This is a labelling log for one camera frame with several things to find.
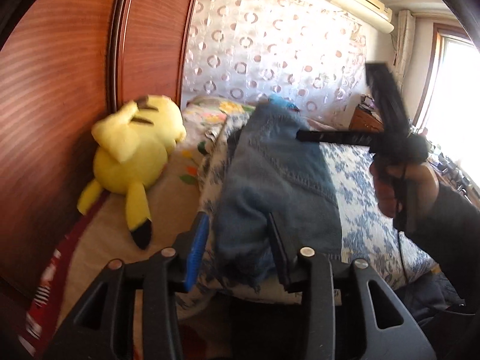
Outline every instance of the wooden wardrobe door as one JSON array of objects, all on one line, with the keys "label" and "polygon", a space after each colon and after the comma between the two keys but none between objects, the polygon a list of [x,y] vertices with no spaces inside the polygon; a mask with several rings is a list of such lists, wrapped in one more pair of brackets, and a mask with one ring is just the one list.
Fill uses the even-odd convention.
[{"label": "wooden wardrobe door", "polygon": [[37,0],[0,51],[0,275],[32,296],[92,178],[114,0]]},{"label": "wooden wardrobe door", "polygon": [[166,95],[180,101],[184,44],[194,0],[131,0],[123,18],[116,101]]}]

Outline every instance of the pikachu plush toy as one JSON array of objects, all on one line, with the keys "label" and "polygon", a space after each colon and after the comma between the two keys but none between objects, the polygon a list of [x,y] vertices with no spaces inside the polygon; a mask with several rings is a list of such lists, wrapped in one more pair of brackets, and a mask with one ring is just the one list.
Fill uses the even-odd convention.
[{"label": "pikachu plush toy", "polygon": [[78,211],[83,215],[108,190],[126,196],[130,234],[140,249],[152,238],[145,189],[155,183],[168,155],[187,132],[177,105],[165,96],[146,96],[129,102],[92,127],[99,148],[93,160],[95,178],[83,190]]}]

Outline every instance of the white air conditioner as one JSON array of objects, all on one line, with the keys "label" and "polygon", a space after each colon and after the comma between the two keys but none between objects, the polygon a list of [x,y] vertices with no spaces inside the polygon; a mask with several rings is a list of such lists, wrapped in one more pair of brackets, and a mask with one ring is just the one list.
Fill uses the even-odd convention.
[{"label": "white air conditioner", "polygon": [[392,10],[379,0],[332,0],[332,4],[362,19],[377,30],[390,33],[394,26]]}]

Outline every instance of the silver bolt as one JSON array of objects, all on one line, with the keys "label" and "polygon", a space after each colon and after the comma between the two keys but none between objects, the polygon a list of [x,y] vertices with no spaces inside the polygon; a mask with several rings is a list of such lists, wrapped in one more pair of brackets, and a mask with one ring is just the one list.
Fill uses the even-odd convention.
[{"label": "silver bolt", "polygon": [[357,268],[360,268],[360,269],[368,268],[368,262],[365,259],[356,259],[354,263]]},{"label": "silver bolt", "polygon": [[113,259],[109,262],[109,269],[112,271],[116,271],[117,269],[121,268],[123,262],[120,259]]},{"label": "silver bolt", "polygon": [[177,254],[177,251],[175,249],[173,249],[172,247],[165,247],[164,249],[162,249],[162,251],[160,252],[162,253],[162,256],[163,257],[173,257]]},{"label": "silver bolt", "polygon": [[313,257],[315,256],[315,249],[312,249],[309,246],[305,246],[300,249],[300,254],[303,257]]}]

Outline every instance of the wooden window frame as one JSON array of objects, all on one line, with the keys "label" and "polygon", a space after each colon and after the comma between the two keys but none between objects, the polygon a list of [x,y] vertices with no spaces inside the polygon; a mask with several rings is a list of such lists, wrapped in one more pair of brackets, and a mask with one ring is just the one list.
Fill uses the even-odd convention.
[{"label": "wooden window frame", "polygon": [[425,79],[425,86],[423,87],[422,96],[420,98],[415,117],[413,118],[413,125],[419,128],[425,127],[424,125],[428,119],[427,116],[430,111],[431,96],[434,91],[438,68],[440,67],[443,56],[444,44],[442,38],[444,36],[460,38],[471,42],[470,37],[463,28],[448,24],[433,23],[433,39],[431,44],[430,63],[428,66],[427,77]]}]

